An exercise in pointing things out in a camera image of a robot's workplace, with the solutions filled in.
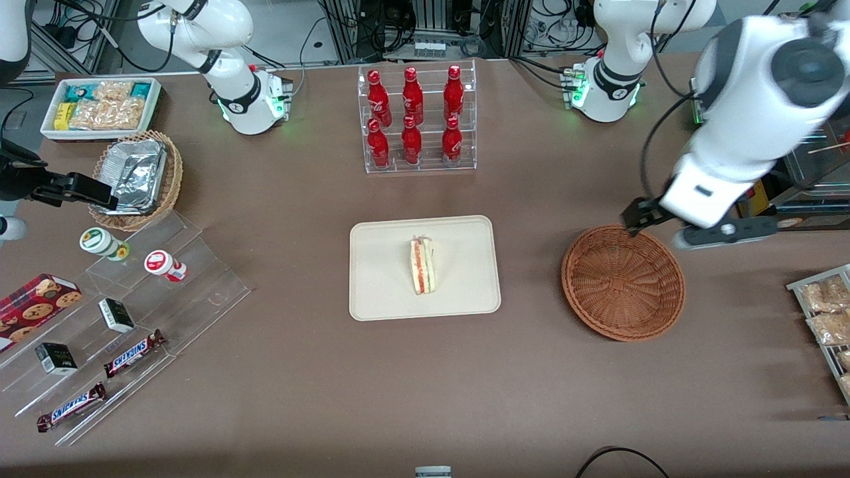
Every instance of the sandwich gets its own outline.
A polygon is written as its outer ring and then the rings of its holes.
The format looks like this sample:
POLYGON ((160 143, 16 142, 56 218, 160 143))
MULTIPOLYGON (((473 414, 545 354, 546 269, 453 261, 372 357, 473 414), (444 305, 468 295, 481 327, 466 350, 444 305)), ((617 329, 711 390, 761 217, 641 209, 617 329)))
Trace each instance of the sandwich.
POLYGON ((433 250, 434 244, 427 237, 414 237, 411 241, 411 269, 416 295, 437 290, 433 250))

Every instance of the small black box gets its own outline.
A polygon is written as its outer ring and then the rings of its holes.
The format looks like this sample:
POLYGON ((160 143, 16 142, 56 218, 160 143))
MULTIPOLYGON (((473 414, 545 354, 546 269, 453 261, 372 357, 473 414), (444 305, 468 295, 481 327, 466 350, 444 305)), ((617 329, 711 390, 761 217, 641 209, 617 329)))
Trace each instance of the small black box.
POLYGON ((133 330, 133 327, 136 327, 127 312, 127 308, 121 302, 106 298, 98 302, 98 305, 100 306, 100 314, 106 321, 106 326, 112 330, 127 333, 133 330))
POLYGON ((71 375, 77 369, 71 351, 63 344, 42 342, 36 347, 36 355, 44 371, 53 375, 71 375))

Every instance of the brown table surface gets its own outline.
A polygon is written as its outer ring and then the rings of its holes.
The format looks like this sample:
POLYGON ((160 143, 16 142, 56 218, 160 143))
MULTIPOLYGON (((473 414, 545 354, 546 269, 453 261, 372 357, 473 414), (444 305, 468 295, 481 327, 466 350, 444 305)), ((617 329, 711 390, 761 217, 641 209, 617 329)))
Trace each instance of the brown table surface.
MULTIPOLYGON (((695 58, 662 56, 677 85, 695 58)), ((616 222, 640 194, 640 145, 674 97, 651 66, 637 105, 598 124, 507 61, 476 65, 479 169, 392 179, 363 171, 356 68, 310 70, 292 121, 255 137, 222 121, 202 77, 161 77, 155 126, 185 162, 177 210, 256 290, 72 447, 4 410, 0 475, 389 478, 449 464, 459 478, 565 477, 622 445, 672 476, 848 476, 850 424, 815 420, 846 408, 784 285, 850 262, 850 236, 676 251, 688 283, 678 324, 648 343, 601 337, 571 312, 558 267, 582 230, 616 222), (464 214, 493 222, 496 313, 349 316, 352 226, 464 214)), ((656 138, 657 185, 689 118, 682 109, 656 138)), ((89 172, 103 149, 45 140, 40 153, 89 172)), ((93 262, 77 246, 93 224, 84 206, 25 203, 20 215, 30 235, 0 249, 3 293, 93 262)), ((655 475, 609 455, 585 476, 655 475)))

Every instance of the red bottle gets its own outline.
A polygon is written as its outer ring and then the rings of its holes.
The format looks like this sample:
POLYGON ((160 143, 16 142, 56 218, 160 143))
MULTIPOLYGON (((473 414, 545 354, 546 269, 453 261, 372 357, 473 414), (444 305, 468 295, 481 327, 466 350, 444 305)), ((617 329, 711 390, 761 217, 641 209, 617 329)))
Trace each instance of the red bottle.
POLYGON ((377 70, 369 70, 369 109, 372 117, 381 122, 381 126, 389 128, 393 124, 393 114, 389 112, 389 95, 381 84, 381 74, 377 70))
POLYGON ((412 66, 405 68, 405 89, 401 92, 401 98, 405 102, 405 115, 412 116, 419 125, 425 121, 425 105, 416 73, 417 69, 412 66))
POLYGON ((401 142, 405 145, 405 161, 416 166, 422 158, 422 134, 417 128, 413 116, 405 117, 405 130, 401 133, 401 142))
POLYGON ((443 90, 445 108, 443 116, 448 120, 452 116, 460 117, 463 113, 463 84, 461 83, 461 67, 449 66, 449 81, 443 90))
POLYGON ((369 152, 372 161, 375 163, 375 168, 389 168, 389 143, 387 136, 381 131, 381 123, 375 118, 369 118, 367 125, 369 126, 369 135, 366 136, 366 142, 369 143, 369 152))
POLYGON ((457 129, 457 117, 452 116, 445 121, 443 132, 443 164, 449 168, 457 166, 461 161, 461 142, 463 135, 457 129))

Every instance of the empty wicker basket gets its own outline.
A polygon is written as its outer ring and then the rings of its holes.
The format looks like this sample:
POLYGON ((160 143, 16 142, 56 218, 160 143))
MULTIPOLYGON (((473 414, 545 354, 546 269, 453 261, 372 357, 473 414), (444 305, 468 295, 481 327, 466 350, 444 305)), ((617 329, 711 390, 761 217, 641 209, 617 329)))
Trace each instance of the empty wicker basket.
MULTIPOLYGON (((143 225, 148 224, 154 218, 170 211, 177 202, 177 197, 180 194, 180 181, 183 179, 183 158, 180 156, 180 151, 177 151, 177 147, 174 146, 174 143, 165 134, 158 131, 145 131, 141 134, 121 138, 113 143, 113 145, 125 141, 141 141, 143 139, 156 139, 168 148, 165 172, 162 174, 162 186, 159 192, 159 206, 156 207, 156 211, 147 216, 108 216, 98 213, 89 206, 88 212, 99 225, 110 229, 134 232, 141 229, 143 225)), ((109 148, 106 148, 104 154, 100 155, 100 161, 94 167, 95 178, 100 176, 100 169, 103 167, 107 151, 109 151, 109 148)))
POLYGON ((626 342, 666 332, 682 313, 682 271, 661 241, 621 225, 584 231, 561 264, 569 305, 593 330, 626 342))

